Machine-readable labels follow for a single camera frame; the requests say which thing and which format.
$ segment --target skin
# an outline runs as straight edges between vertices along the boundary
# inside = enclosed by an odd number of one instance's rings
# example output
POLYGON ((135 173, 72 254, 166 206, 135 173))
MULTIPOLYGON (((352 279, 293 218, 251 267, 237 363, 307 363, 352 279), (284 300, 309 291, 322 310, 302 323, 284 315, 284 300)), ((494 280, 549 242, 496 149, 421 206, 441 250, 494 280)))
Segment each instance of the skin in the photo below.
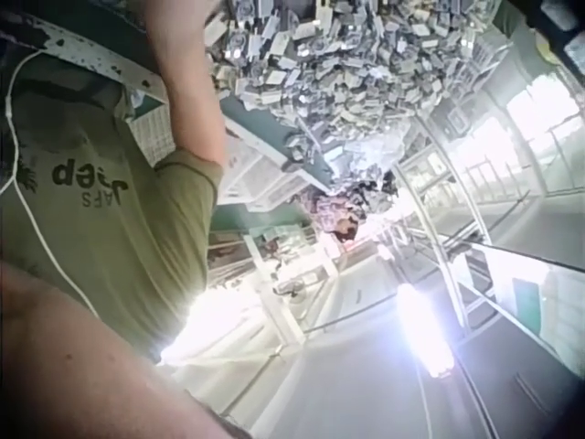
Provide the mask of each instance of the skin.
MULTIPOLYGON (((225 126, 203 43, 209 8, 203 0, 144 0, 144 19, 177 147, 224 166, 225 126)), ((230 437, 77 302, 3 262, 0 282, 1 414, 17 437, 230 437)))
POLYGON ((166 85, 177 147, 224 166, 226 129, 203 39, 210 8, 206 0, 144 0, 144 22, 166 85))
POLYGON ((83 306, 5 263, 0 274, 1 398, 18 437, 230 438, 83 306))

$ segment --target metal frame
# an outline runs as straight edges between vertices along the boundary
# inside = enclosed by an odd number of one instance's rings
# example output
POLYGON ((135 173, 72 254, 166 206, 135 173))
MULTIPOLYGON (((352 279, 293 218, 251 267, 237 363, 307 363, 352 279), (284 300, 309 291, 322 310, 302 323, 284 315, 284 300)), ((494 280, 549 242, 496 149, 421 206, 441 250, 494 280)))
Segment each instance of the metal frame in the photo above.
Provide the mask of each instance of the metal frame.
POLYGON ((452 270, 450 268, 449 259, 447 258, 447 253, 442 246, 441 242, 439 241, 439 235, 432 224, 431 218, 427 210, 422 203, 422 200, 419 197, 417 191, 412 187, 408 179, 406 178, 400 166, 394 167, 394 175, 396 179, 402 184, 404 188, 410 192, 412 195, 412 199, 414 200, 414 208, 419 217, 420 223, 427 234, 429 240, 431 241, 432 249, 434 250, 437 258, 439 260, 440 269, 442 275, 445 280, 445 284, 447 285, 447 291, 449 292, 449 296, 451 297, 453 308, 455 310, 455 314, 457 315, 457 319, 459 324, 463 328, 463 332, 467 334, 469 332, 469 321, 467 318, 467 314, 465 313, 465 305, 463 303, 463 298, 461 295, 461 290, 459 289, 459 284, 455 280, 452 274, 452 270))
POLYGON ((467 189, 467 186, 464 184, 464 182, 461 178, 461 175, 457 172, 457 169, 455 168, 453 162, 449 158, 449 155, 445 151, 445 148, 443 147, 442 142, 432 132, 431 128, 429 128, 429 126, 427 125, 427 123, 425 121, 423 121, 420 117, 418 117, 417 120, 419 122, 419 125, 420 125, 423 133, 425 135, 427 135, 432 140, 438 156, 441 158, 441 160, 447 166, 447 169, 449 169, 449 171, 451 171, 453 178, 455 178, 457 185, 459 185, 459 188, 463 194, 463 198, 465 199, 465 204, 467 204, 468 208, 472 212, 473 219, 475 220, 475 222, 477 222, 477 225, 479 227, 480 232, 482 233, 482 235, 484 235, 485 241, 491 243, 492 240, 490 238, 489 230, 487 229, 487 226, 485 225, 484 218, 482 217, 482 214, 480 213, 479 208, 477 207, 477 204, 475 203, 475 200, 473 200, 471 193, 467 189))

